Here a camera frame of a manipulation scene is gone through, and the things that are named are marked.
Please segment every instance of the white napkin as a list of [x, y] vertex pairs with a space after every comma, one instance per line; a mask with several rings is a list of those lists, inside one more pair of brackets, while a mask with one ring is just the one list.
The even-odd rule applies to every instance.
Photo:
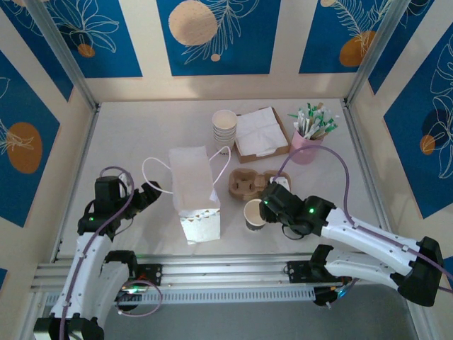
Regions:
[[238, 116], [236, 143], [242, 155], [258, 157], [273, 154], [277, 148], [288, 145], [272, 108]]

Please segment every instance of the white string handle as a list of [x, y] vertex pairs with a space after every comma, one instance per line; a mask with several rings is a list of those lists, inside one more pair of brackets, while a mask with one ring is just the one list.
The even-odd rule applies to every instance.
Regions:
[[225, 164], [224, 168], [222, 169], [222, 171], [220, 171], [220, 174], [217, 176], [217, 178], [215, 179], [214, 183], [212, 184], [213, 186], [215, 185], [215, 183], [217, 183], [217, 181], [219, 180], [220, 176], [224, 173], [225, 169], [227, 168], [228, 164], [229, 164], [229, 161], [231, 161], [231, 149], [229, 148], [229, 146], [225, 146], [223, 148], [221, 148], [219, 151], [217, 151], [214, 156], [212, 156], [210, 158], [210, 162], [212, 161], [212, 159], [214, 157], [216, 157], [220, 152], [222, 152], [223, 149], [227, 148], [228, 149], [228, 161], [226, 161], [227, 163]]
[[167, 164], [163, 163], [160, 159], [155, 158], [155, 157], [148, 157], [148, 158], [146, 158], [146, 159], [143, 161], [143, 163], [142, 163], [142, 175], [143, 175], [144, 180], [145, 180], [145, 181], [149, 184], [149, 186], [151, 186], [153, 189], [155, 189], [155, 190], [157, 190], [157, 191], [161, 191], [162, 193], [169, 193], [169, 194], [173, 195], [173, 191], [167, 191], [167, 190], [164, 190], [164, 189], [161, 189], [161, 188], [157, 188], [156, 186], [153, 186], [153, 185], [149, 182], [149, 180], [148, 180], [148, 178], [147, 178], [147, 175], [144, 174], [144, 165], [145, 165], [145, 163], [146, 163], [147, 161], [149, 161], [150, 159], [153, 159], [154, 161], [158, 161], [160, 164], [162, 164], [164, 167], [166, 167], [168, 170], [171, 171], [170, 167], [169, 167]]
[[[219, 151], [217, 151], [211, 158], [210, 158], [210, 162], [212, 161], [212, 159], [214, 157], [216, 157], [220, 152], [222, 152], [223, 149], [227, 148], [228, 149], [228, 161], [227, 163], [225, 164], [224, 168], [220, 171], [220, 174], [217, 176], [217, 178], [215, 179], [214, 183], [212, 185], [215, 185], [215, 183], [217, 183], [217, 181], [220, 179], [220, 176], [225, 172], [225, 169], [227, 168], [228, 164], [229, 164], [229, 161], [231, 161], [231, 149], [228, 147], [228, 146], [225, 146], [223, 148], [221, 148]], [[170, 193], [171, 195], [173, 195], [173, 191], [167, 191], [167, 190], [164, 190], [162, 188], [157, 188], [156, 186], [153, 186], [148, 178], [147, 178], [147, 175], [144, 173], [144, 165], [147, 161], [149, 161], [150, 159], [153, 159], [154, 161], [158, 161], [160, 164], [162, 164], [164, 167], [166, 167], [168, 170], [171, 171], [171, 168], [163, 163], [160, 159], [156, 158], [156, 157], [148, 157], [146, 158], [143, 163], [142, 163], [142, 175], [143, 175], [143, 178], [144, 180], [149, 184], [149, 186], [151, 186], [153, 189], [156, 189], [157, 191], [161, 191], [162, 193]]]

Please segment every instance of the pink container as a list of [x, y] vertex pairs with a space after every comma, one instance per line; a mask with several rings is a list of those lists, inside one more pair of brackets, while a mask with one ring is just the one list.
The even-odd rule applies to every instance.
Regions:
[[[306, 147], [309, 145], [321, 145], [323, 140], [307, 140], [303, 138], [297, 131], [294, 131], [294, 134], [292, 136], [292, 141], [291, 141], [291, 147], [289, 149], [289, 153], [293, 152], [296, 149], [299, 149], [300, 147]], [[308, 150], [302, 150], [297, 152], [291, 160], [294, 163], [301, 164], [301, 165], [307, 165], [312, 163], [312, 161], [316, 158], [316, 153], [319, 151], [319, 149], [308, 149]]]

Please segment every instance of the white table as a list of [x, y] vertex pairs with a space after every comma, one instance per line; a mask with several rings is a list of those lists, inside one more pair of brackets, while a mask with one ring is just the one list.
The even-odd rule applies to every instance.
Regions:
[[[209, 155], [215, 153], [212, 138], [211, 117], [215, 111], [229, 109], [245, 114], [266, 106], [273, 106], [292, 135], [296, 113], [307, 102], [322, 101], [327, 108], [339, 115], [339, 127], [324, 141], [323, 145], [337, 151], [348, 164], [351, 174], [349, 206], [353, 216], [372, 225], [378, 224], [374, 208], [367, 195], [354, 147], [338, 99], [304, 100], [234, 100], [234, 101], [162, 101], [104, 103], [101, 106], [96, 129], [76, 195], [69, 209], [67, 225], [64, 226], [61, 256], [72, 256], [76, 247], [77, 222], [88, 202], [94, 198], [94, 183], [99, 171], [106, 166], [118, 165], [131, 172], [136, 186], [144, 183], [142, 162], [146, 157], [157, 157], [168, 163], [168, 150], [174, 147], [206, 145]], [[216, 184], [221, 207], [221, 239], [201, 244], [188, 245], [174, 210], [172, 197], [161, 197], [144, 212], [138, 214], [134, 224], [115, 238], [115, 249], [134, 250], [136, 254], [287, 254], [311, 253], [322, 241], [309, 235], [300, 241], [287, 239], [280, 225], [266, 225], [259, 232], [249, 231], [243, 220], [244, 202], [234, 200], [228, 194], [229, 173], [238, 167], [257, 171], [279, 169], [287, 155], [240, 164], [232, 155], [225, 175]], [[218, 174], [226, 157], [212, 161], [213, 174]], [[158, 181], [162, 188], [171, 190], [171, 175], [163, 166], [150, 162], [147, 166], [149, 179]], [[334, 202], [340, 208], [343, 202], [345, 174], [337, 159], [328, 152], [319, 151], [315, 161], [308, 166], [289, 162], [285, 171], [292, 179], [292, 192], [301, 199], [317, 195]]]

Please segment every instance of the purple cable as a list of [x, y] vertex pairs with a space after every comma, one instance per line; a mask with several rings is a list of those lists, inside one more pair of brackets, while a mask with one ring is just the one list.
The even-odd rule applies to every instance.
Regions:
[[[333, 156], [337, 157], [337, 159], [341, 162], [341, 164], [343, 165], [343, 168], [345, 170], [345, 175], [346, 175], [346, 185], [345, 185], [345, 195], [343, 196], [343, 209], [345, 211], [345, 215], [346, 215], [346, 219], [348, 220], [348, 222], [351, 224], [351, 225], [355, 225], [354, 221], [352, 220], [352, 217], [349, 213], [349, 210], [348, 210], [348, 196], [349, 196], [349, 186], [350, 186], [350, 175], [349, 175], [349, 169], [348, 169], [348, 166], [346, 165], [346, 162], [343, 158], [341, 158], [341, 156], [336, 153], [335, 151], [333, 151], [332, 149], [328, 148], [328, 147], [324, 147], [322, 145], [307, 145], [305, 147], [300, 147], [299, 149], [296, 149], [294, 150], [293, 152], [291, 152], [288, 157], [286, 158], [286, 160], [283, 162], [282, 166], [280, 167], [280, 170], [277, 172], [277, 174], [275, 175], [274, 179], [275, 180], [283, 171], [284, 167], [286, 166], [287, 162], [289, 162], [289, 160], [297, 153], [297, 152], [300, 152], [300, 151], [303, 151], [303, 150], [307, 150], [307, 149], [322, 149], [322, 150], [326, 150], [327, 152], [330, 152]], [[401, 244], [400, 242], [398, 241], [395, 241], [394, 239], [390, 239], [388, 237], [385, 237], [384, 235], [380, 235], [378, 234], [377, 232], [373, 232], [372, 230], [369, 230], [367, 228], [364, 228], [362, 227], [361, 225], [357, 225], [356, 226], [357, 229], [361, 230], [362, 232], [365, 232], [365, 233], [368, 233], [378, 239], [382, 239], [390, 244], [393, 244], [394, 246], [397, 246], [399, 248], [404, 248], [404, 245]], [[411, 248], [408, 249], [408, 252], [412, 255], [415, 255], [417, 257], [420, 257], [422, 260], [425, 260], [426, 262], [428, 262], [431, 266], [435, 267], [438, 271], [440, 271], [441, 273], [445, 274], [450, 280], [453, 281], [453, 275], [448, 272], [447, 270], [445, 270], [443, 267], [441, 267], [439, 264], [435, 263], [432, 259], [426, 257], [425, 255], [419, 253], [418, 251], [415, 251]], [[445, 291], [445, 292], [449, 292], [449, 293], [452, 293], [453, 294], [453, 290], [450, 290], [448, 288], [443, 288], [443, 287], [439, 287], [440, 290], [442, 291]]]
[[157, 287], [155, 284], [153, 284], [151, 281], [146, 281], [146, 280], [133, 280], [133, 281], [127, 281], [124, 286], [128, 286], [128, 285], [134, 285], [136, 283], [142, 283], [144, 285], [148, 285], [149, 287], [154, 287], [156, 288], [157, 290], [157, 293], [159, 294], [159, 303], [158, 305], [156, 306], [156, 308], [154, 308], [153, 310], [150, 310], [149, 312], [146, 312], [144, 314], [131, 314], [131, 313], [128, 313], [128, 312], [125, 312], [123, 310], [120, 309], [120, 307], [118, 306], [118, 303], [120, 301], [118, 301], [118, 303], [116, 304], [116, 308], [118, 309], [118, 313], [120, 315], [126, 315], [127, 317], [147, 317], [151, 314], [154, 314], [155, 312], [157, 312], [157, 310], [161, 307], [162, 305], [162, 300], [164, 299], [164, 296], [162, 295], [162, 292], [161, 290], [159, 289], [159, 287]]
[[132, 197], [134, 196], [134, 190], [135, 190], [135, 187], [134, 187], [134, 179], [132, 178], [131, 174], [129, 172], [127, 172], [126, 170], [124, 170], [123, 168], [119, 167], [119, 166], [108, 166], [106, 168], [104, 168], [101, 173], [99, 174], [100, 177], [102, 177], [102, 175], [104, 174], [104, 172], [106, 172], [107, 170], [111, 170], [111, 169], [116, 169], [116, 170], [120, 170], [122, 172], [124, 172], [126, 174], [127, 177], [129, 177], [130, 179], [130, 183], [131, 183], [131, 194], [129, 196], [129, 198], [127, 199], [126, 203], [114, 214], [112, 215], [111, 218], [109, 218], [108, 220], [106, 220], [93, 234], [93, 236], [89, 239], [88, 243], [86, 244], [84, 250], [82, 251], [82, 256], [79, 257], [79, 261], [77, 262], [77, 266], [74, 270], [74, 274], [72, 274], [72, 279], [71, 279], [71, 283], [69, 284], [69, 287], [68, 287], [68, 291], [67, 291], [67, 294], [66, 294], [66, 298], [65, 298], [65, 302], [66, 302], [66, 305], [63, 306], [63, 310], [62, 310], [62, 318], [59, 322], [59, 340], [65, 340], [64, 338], [64, 323], [66, 322], [66, 315], [68, 313], [68, 308], [69, 308], [69, 303], [71, 302], [71, 294], [72, 294], [72, 291], [74, 290], [74, 286], [76, 284], [76, 280], [77, 280], [77, 276], [79, 274], [79, 271], [80, 271], [80, 268], [81, 268], [81, 265], [82, 265], [82, 262], [84, 261], [85, 257], [86, 257], [86, 253], [88, 253], [88, 250], [90, 249], [92, 243], [94, 242], [94, 239], [99, 235], [99, 233], [105, 228], [107, 227], [115, 218], [117, 218], [119, 215], [121, 215], [121, 213], [123, 211], [125, 211], [125, 209], [127, 208], [127, 206], [131, 203], [132, 201]]

